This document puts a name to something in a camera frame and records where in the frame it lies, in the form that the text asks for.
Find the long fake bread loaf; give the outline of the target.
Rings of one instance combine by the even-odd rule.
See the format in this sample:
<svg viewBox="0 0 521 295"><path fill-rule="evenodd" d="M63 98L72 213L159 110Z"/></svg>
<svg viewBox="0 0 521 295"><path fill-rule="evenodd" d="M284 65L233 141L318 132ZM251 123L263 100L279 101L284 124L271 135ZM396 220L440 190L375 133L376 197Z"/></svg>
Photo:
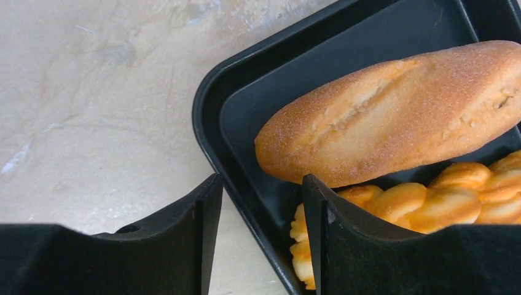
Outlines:
<svg viewBox="0 0 521 295"><path fill-rule="evenodd" d="M520 44L485 41L385 61L287 104L254 140L267 174L329 187L480 149L520 122Z"/></svg>

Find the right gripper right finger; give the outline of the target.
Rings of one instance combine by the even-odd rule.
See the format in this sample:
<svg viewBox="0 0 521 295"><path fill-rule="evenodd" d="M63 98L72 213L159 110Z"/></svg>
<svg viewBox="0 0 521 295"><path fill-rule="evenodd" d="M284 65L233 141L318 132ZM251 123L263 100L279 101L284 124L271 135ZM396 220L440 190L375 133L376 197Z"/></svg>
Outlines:
<svg viewBox="0 0 521 295"><path fill-rule="evenodd" d="M318 294L519 294L520 226L452 225L424 235L303 179Z"/></svg>

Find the black plastic tray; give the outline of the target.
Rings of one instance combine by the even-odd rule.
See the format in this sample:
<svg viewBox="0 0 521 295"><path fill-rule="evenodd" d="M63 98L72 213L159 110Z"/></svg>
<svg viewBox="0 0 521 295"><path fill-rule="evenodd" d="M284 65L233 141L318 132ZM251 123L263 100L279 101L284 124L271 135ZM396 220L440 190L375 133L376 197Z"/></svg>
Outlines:
<svg viewBox="0 0 521 295"><path fill-rule="evenodd" d="M288 294L298 185L257 163L254 138L280 108L382 61L487 40L520 41L519 1L337 1L212 69L194 99L197 141Z"/></svg>

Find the braided fake bread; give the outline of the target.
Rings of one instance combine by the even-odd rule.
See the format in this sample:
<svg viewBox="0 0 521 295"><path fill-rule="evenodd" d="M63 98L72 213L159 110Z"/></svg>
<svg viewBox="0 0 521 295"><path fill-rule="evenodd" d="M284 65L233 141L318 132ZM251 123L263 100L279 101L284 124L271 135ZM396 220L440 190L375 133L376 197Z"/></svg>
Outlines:
<svg viewBox="0 0 521 295"><path fill-rule="evenodd" d="M428 235L452 225L520 226L520 152L485 166L454 163L428 186L368 184L338 193L342 199L401 228Z"/></svg>

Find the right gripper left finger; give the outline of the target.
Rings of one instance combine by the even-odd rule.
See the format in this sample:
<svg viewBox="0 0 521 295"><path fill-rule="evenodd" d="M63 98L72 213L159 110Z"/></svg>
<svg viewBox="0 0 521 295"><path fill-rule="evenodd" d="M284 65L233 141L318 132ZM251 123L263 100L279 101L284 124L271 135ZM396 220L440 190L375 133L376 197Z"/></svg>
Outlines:
<svg viewBox="0 0 521 295"><path fill-rule="evenodd" d="M222 179L113 234L1 225L2 294L207 294Z"/></svg>

